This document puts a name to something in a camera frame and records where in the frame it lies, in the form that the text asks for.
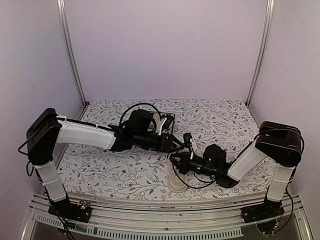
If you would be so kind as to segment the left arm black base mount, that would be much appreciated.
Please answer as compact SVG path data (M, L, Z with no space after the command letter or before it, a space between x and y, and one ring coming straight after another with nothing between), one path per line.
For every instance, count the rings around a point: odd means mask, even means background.
M51 200L48 213L63 219L88 223L92 214L90 205L90 202L83 200L72 203L68 198L57 202Z

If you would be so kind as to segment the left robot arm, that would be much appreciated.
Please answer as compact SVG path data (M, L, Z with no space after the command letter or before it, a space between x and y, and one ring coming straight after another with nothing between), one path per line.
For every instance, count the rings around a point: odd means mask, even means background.
M166 131L174 118L159 110L155 111L159 120L154 118L153 112L145 109L131 107L128 112L127 120L121 116L117 125L102 126L70 119L57 114L54 108L47 108L27 130L26 140L17 151L32 164L40 184L63 217L70 217L75 210L67 200L68 194L53 163L57 145L85 145L111 152L138 147L160 153L172 153L182 146L180 140Z

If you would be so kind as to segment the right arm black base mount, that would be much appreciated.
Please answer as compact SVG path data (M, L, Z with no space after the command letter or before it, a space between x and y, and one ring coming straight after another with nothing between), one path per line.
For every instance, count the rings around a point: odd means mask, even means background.
M245 223L275 218L285 213L282 202L274 202L265 199L263 203L246 206L241 209L240 216Z

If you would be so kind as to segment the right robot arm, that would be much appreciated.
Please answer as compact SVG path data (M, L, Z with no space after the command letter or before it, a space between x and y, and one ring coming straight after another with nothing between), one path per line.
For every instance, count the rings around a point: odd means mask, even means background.
M302 160L305 142L298 128L264 121L258 134L231 162L227 162L227 152L216 144L207 146L202 156L196 155L193 146L187 133L182 145L187 151L168 155L174 174L177 177L189 172L204 175L225 189L235 187L260 162L272 160L275 169L267 188L267 200L258 208L262 218L269 218L278 210L278 203Z

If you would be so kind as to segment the white lace sneaker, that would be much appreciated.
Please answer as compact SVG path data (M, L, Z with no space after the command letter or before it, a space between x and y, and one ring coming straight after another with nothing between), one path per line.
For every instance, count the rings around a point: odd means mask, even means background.
M167 164L168 188L174 193L184 192L187 189L187 186L183 183L187 180L186 175L179 173L179 170L169 160L167 160Z

